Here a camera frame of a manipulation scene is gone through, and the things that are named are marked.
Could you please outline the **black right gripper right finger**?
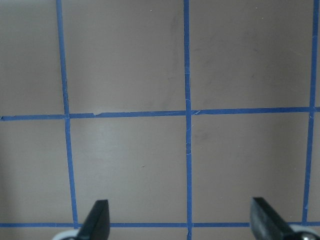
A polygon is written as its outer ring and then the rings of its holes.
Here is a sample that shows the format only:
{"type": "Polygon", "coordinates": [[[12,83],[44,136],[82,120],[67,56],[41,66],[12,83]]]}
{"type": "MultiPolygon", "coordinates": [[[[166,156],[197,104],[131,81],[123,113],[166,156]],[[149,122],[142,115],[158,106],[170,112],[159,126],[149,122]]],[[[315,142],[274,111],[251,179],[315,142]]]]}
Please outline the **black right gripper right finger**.
{"type": "Polygon", "coordinates": [[[299,234],[292,230],[263,197],[251,199],[250,229],[256,240],[299,239],[299,234]]]}

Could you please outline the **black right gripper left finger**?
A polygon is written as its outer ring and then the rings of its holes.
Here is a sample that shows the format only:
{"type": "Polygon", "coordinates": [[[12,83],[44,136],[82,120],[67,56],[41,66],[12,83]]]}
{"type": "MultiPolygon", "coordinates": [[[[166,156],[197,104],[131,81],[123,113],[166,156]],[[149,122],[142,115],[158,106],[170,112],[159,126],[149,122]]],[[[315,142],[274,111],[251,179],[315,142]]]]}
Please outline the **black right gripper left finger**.
{"type": "Polygon", "coordinates": [[[97,200],[77,233],[78,240],[107,240],[110,235],[110,212],[107,199],[97,200]]]}

